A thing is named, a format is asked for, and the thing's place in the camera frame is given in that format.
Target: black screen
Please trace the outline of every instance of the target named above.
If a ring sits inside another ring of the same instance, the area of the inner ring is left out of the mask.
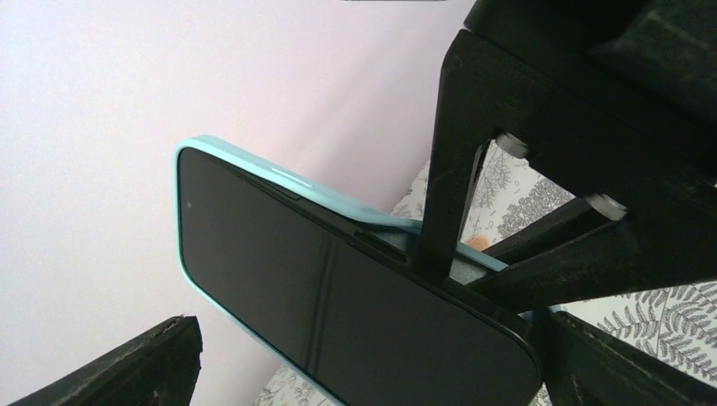
[[[306,200],[197,150],[178,165],[190,277],[336,397],[512,405],[537,391],[534,360],[515,338],[357,250]]]

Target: round bolt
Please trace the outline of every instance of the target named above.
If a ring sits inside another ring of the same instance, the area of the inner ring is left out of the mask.
[[[608,195],[592,195],[587,199],[588,203],[600,214],[613,222],[622,219],[627,214],[627,208]]]
[[[517,159],[528,156],[528,144],[520,141],[515,135],[503,133],[495,138],[495,143],[508,155]]]

